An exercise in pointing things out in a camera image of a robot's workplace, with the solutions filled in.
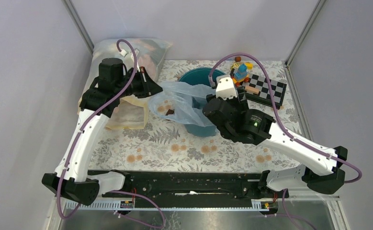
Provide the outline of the teal plastic trash bin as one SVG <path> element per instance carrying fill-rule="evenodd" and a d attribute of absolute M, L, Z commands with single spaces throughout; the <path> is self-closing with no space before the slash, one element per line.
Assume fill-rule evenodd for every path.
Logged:
<path fill-rule="evenodd" d="M 192 89 L 187 91 L 192 96 L 192 108 L 197 113 L 198 118 L 205 122 L 208 120 L 203 116 L 202 109 L 207 103 L 206 96 L 214 94 L 208 79 L 210 71 L 211 68 L 208 67 L 195 68 L 183 74 L 179 79 L 180 82 L 192 86 Z M 206 138 L 216 135 L 215 126 L 198 126 L 195 124 L 185 124 L 184 126 L 188 133 L 197 137 Z"/>

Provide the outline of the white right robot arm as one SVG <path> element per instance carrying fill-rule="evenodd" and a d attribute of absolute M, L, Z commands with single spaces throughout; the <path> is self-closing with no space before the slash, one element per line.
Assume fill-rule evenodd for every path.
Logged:
<path fill-rule="evenodd" d="M 263 171 L 258 184 L 259 194 L 270 197 L 284 189 L 309 188 L 331 195 L 345 184 L 341 160 L 347 159 L 347 149 L 327 148 L 296 133 L 287 136 L 275 119 L 236 98 L 224 100 L 207 96 L 203 114 L 216 126 L 223 138 L 233 142 L 263 146 L 276 150 L 299 162 L 286 170 Z"/>

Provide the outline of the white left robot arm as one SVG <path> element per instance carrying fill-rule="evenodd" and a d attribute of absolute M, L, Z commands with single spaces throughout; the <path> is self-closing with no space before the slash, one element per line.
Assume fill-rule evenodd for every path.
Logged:
<path fill-rule="evenodd" d="M 162 88 L 142 66 L 127 69 L 119 58 L 105 58 L 99 64 L 99 75 L 83 93 L 79 104 L 76 130 L 67 151 L 53 173 L 45 173 L 42 184 L 58 197 L 90 205 L 107 192 L 125 197 L 132 185 L 127 173 L 109 171 L 89 175 L 88 168 L 99 134 L 126 96 L 147 98 Z"/>

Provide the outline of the light blue plastic bag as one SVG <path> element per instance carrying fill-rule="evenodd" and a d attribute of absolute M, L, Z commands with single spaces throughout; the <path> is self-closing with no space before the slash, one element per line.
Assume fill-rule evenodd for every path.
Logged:
<path fill-rule="evenodd" d="M 213 125 L 208 118 L 206 118 L 207 122 L 198 118 L 192 108 L 192 96 L 187 92 L 192 89 L 191 85 L 179 81 L 164 81 L 159 83 L 159 86 L 163 88 L 163 92 L 150 97 L 148 101 L 149 110 L 154 115 L 183 125 L 195 124 L 202 127 Z M 166 115 L 169 109 L 174 110 L 173 115 Z"/>

